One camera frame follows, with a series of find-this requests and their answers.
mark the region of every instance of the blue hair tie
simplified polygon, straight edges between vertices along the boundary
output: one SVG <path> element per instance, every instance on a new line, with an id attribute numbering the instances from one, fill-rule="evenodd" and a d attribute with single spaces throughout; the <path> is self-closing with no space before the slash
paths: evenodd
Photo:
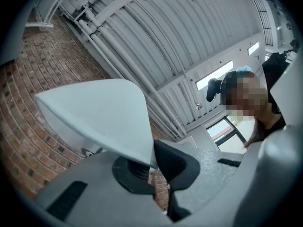
<path id="1" fill-rule="evenodd" d="M 252 72 L 252 69 L 250 66 L 242 66 L 242 67 L 239 67 L 236 72 L 239 72 L 239 71 L 242 71 L 242 72 Z"/>

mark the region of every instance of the skylight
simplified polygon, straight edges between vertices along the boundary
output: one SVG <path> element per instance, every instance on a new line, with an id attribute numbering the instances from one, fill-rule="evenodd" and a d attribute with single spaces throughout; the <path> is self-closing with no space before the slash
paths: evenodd
<path id="1" fill-rule="evenodd" d="M 196 82 L 198 90 L 205 88 L 208 85 L 208 81 L 210 79 L 212 79 L 212 78 L 218 79 L 219 77 L 223 76 L 228 71 L 230 71 L 231 69 L 233 69 L 233 61 L 226 63 L 225 65 L 223 65 L 219 69 L 215 70 L 208 76 L 206 76 L 206 77 L 202 78 L 201 80 L 199 80 L 198 82 Z"/>
<path id="2" fill-rule="evenodd" d="M 248 55 L 253 54 L 253 52 L 259 48 L 259 42 L 256 42 L 252 47 L 248 49 Z"/>

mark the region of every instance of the window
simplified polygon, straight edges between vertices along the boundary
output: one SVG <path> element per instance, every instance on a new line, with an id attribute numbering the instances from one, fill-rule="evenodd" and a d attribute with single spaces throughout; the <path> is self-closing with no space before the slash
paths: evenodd
<path id="1" fill-rule="evenodd" d="M 255 50 L 259 48 L 259 42 L 256 42 L 252 47 L 248 49 L 248 55 L 251 55 L 254 53 Z"/>
<path id="2" fill-rule="evenodd" d="M 225 65 L 223 65 L 219 69 L 215 70 L 214 72 L 212 72 L 208 76 L 206 76 L 206 77 L 200 79 L 199 81 L 197 81 L 196 86 L 197 86 L 198 90 L 201 90 L 201 89 L 205 88 L 208 85 L 208 81 L 210 79 L 212 79 L 212 78 L 217 78 L 218 79 L 219 77 L 221 77 L 224 74 L 226 74 L 227 72 L 229 72 L 231 69 L 233 69 L 233 61 L 229 61 L 228 63 L 226 63 Z"/>
<path id="3" fill-rule="evenodd" d="M 243 144 L 249 140 L 253 128 L 254 121 L 238 121 L 229 115 L 206 130 L 220 151 L 244 154 Z"/>

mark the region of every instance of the hair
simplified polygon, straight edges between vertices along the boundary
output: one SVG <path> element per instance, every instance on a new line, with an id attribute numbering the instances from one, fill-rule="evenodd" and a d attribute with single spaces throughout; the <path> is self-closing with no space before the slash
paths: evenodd
<path id="1" fill-rule="evenodd" d="M 226 107 L 232 105 L 231 94 L 232 89 L 237 88 L 238 78 L 247 77 L 249 75 L 249 71 L 230 71 L 228 72 L 224 79 L 210 79 L 208 82 L 208 90 L 207 90 L 207 101 L 211 102 L 216 94 L 221 93 L 221 102 Z M 251 134 L 250 139 L 244 144 L 245 148 L 248 148 L 250 144 L 258 141 L 262 141 L 265 139 L 265 127 L 261 121 L 255 119 L 255 125 L 253 132 Z"/>

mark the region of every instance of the person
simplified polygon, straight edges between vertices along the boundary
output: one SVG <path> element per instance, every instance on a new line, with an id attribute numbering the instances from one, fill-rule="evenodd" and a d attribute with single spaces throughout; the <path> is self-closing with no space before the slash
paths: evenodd
<path id="1" fill-rule="evenodd" d="M 283 70 L 278 70 L 277 73 L 277 66 L 275 72 L 270 73 L 273 69 L 272 62 L 276 64 L 277 56 L 279 55 L 274 55 L 262 65 L 268 91 L 248 66 L 228 72 L 223 80 L 210 79 L 208 82 L 207 101 L 211 102 L 221 93 L 222 104 L 227 110 L 237 111 L 242 116 L 254 117 L 254 129 L 250 139 L 244 144 L 245 148 L 254 142 L 263 141 L 269 134 L 285 126 L 277 104 L 269 93 L 283 73 Z"/>

